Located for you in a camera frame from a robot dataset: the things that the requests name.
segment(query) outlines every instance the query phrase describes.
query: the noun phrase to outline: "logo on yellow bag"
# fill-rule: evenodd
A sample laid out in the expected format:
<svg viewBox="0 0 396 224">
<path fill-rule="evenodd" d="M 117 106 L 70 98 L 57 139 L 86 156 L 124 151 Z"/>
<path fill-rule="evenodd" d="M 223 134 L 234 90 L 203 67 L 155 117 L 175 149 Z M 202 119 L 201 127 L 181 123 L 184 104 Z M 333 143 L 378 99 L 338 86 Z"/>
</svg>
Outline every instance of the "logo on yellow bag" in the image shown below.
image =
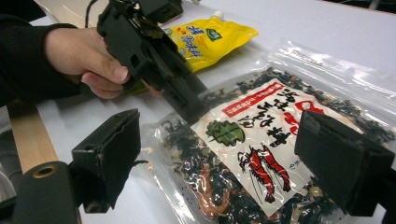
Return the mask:
<svg viewBox="0 0 396 224">
<path fill-rule="evenodd" d="M 219 34 L 216 30 L 214 29 L 206 29 L 207 36 L 209 39 L 213 42 L 218 39 L 222 39 L 221 34 Z"/>
</svg>

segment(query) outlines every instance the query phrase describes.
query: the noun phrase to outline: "wooden strip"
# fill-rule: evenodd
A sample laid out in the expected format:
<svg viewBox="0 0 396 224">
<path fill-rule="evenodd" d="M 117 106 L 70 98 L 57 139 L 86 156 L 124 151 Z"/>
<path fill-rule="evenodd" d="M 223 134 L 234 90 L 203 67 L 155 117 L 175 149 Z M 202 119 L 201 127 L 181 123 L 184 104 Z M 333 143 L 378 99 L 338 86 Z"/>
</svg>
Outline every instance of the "wooden strip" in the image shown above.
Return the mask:
<svg viewBox="0 0 396 224">
<path fill-rule="evenodd" d="M 57 161 L 58 157 L 35 105 L 14 102 L 7 109 L 22 171 L 26 173 L 41 163 Z"/>
</svg>

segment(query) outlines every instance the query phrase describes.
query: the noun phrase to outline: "yellow pouch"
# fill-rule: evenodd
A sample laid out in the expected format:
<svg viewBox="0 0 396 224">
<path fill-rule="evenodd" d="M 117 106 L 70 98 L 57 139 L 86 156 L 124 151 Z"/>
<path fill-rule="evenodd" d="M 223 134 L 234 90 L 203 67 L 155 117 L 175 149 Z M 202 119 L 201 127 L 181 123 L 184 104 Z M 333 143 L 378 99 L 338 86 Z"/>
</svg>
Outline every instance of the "yellow pouch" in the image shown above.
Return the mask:
<svg viewBox="0 0 396 224">
<path fill-rule="evenodd" d="M 165 29 L 193 72 L 216 63 L 259 34 L 251 27 L 223 21 L 220 14 L 216 12 L 208 20 L 192 21 Z"/>
</svg>

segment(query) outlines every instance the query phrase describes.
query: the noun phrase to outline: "human hand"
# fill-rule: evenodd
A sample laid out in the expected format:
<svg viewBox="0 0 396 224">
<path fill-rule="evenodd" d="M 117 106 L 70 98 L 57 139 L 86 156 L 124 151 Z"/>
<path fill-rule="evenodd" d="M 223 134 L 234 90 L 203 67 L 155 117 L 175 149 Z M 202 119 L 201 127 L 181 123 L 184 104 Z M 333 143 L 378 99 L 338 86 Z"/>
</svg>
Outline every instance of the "human hand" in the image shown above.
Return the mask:
<svg viewBox="0 0 396 224">
<path fill-rule="evenodd" d="M 44 45 L 55 70 L 74 83 L 87 84 L 101 98 L 119 96 L 122 84 L 131 77 L 127 68 L 107 52 L 105 41 L 95 28 L 54 29 L 47 34 Z"/>
</svg>

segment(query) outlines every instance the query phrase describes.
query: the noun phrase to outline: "white label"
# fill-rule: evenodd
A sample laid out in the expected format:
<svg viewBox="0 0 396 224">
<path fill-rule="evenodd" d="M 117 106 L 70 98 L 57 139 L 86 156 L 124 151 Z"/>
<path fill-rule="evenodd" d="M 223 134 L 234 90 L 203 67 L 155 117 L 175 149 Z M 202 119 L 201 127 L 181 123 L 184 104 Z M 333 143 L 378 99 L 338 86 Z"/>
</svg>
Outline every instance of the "white label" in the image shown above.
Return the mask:
<svg viewBox="0 0 396 224">
<path fill-rule="evenodd" d="M 359 130 L 348 119 L 320 105 L 314 96 L 289 88 L 275 78 L 212 109 L 191 128 L 269 217 L 312 175 L 294 154 L 300 117 L 306 109 Z"/>
</svg>

